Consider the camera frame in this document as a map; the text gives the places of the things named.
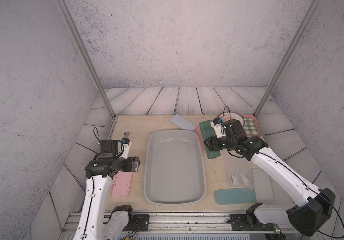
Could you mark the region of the dark green pencil case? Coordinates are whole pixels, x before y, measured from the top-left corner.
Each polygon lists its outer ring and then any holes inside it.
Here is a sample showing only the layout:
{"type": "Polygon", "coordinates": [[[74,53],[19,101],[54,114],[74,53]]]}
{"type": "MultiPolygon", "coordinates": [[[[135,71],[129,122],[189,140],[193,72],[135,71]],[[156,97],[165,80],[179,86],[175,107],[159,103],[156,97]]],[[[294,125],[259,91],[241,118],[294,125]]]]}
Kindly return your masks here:
{"type": "Polygon", "coordinates": [[[214,140],[217,140],[218,138],[214,129],[211,127],[211,122],[211,120],[200,122],[199,126],[203,135],[204,147],[207,153],[207,157],[208,159],[213,160],[217,157],[220,157],[221,152],[215,151],[214,149],[214,140]]]}

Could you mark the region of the clear translucent pencil case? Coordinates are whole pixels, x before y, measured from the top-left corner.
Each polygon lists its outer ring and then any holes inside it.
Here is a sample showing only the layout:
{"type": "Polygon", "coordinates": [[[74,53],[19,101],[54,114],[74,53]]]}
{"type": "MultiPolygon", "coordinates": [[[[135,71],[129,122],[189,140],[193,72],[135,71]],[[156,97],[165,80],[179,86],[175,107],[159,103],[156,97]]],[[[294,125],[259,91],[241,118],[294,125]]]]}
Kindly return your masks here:
{"type": "Polygon", "coordinates": [[[253,175],[250,162],[246,158],[224,155],[225,177],[231,188],[252,188],[253,175]]]}

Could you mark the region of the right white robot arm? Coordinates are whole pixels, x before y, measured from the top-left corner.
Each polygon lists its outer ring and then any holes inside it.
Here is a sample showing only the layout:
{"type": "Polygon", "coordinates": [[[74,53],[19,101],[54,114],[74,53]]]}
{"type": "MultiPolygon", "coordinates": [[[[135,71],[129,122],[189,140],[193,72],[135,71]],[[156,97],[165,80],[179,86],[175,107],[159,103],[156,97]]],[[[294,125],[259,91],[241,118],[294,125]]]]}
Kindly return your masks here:
{"type": "Polygon", "coordinates": [[[265,171],[294,202],[292,207],[254,204],[246,211],[252,229],[263,224],[289,225],[311,237],[330,219],[335,210],[335,193],[328,188],[320,189],[302,177],[260,137],[247,136],[240,121],[215,118],[210,122],[210,130],[210,135],[203,137],[209,151],[234,151],[234,157],[245,158],[265,171]]]}

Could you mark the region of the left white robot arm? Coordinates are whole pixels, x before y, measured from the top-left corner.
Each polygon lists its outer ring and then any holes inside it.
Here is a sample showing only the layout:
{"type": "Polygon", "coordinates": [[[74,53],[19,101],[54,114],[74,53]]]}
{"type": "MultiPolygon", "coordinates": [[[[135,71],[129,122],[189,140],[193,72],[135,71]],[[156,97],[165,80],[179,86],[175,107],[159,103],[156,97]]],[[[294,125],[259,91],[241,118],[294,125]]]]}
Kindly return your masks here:
{"type": "Polygon", "coordinates": [[[75,240],[117,240],[132,221],[130,205],[119,206],[107,224],[103,224],[107,192],[119,172],[137,172],[139,157],[114,158],[112,154],[97,154],[86,166],[86,191],[75,240]]]}

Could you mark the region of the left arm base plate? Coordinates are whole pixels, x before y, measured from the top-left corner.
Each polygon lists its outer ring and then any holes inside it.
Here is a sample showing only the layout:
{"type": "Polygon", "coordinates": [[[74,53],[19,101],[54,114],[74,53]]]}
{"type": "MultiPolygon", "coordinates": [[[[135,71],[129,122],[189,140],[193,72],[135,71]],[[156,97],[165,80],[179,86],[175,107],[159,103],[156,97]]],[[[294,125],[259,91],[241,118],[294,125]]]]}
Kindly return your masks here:
{"type": "Polygon", "coordinates": [[[149,226],[149,215],[129,216],[129,222],[123,229],[124,232],[147,232],[149,226]]]}

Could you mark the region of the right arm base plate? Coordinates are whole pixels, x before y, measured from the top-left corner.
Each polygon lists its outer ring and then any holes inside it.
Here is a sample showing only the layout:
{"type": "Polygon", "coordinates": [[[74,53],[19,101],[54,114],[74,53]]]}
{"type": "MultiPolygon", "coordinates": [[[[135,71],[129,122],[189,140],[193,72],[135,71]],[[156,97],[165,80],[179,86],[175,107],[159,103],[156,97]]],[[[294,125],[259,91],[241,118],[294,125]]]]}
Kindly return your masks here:
{"type": "Polygon", "coordinates": [[[262,224],[256,217],[248,214],[231,214],[227,224],[233,231],[275,231],[273,224],[262,224]]]}

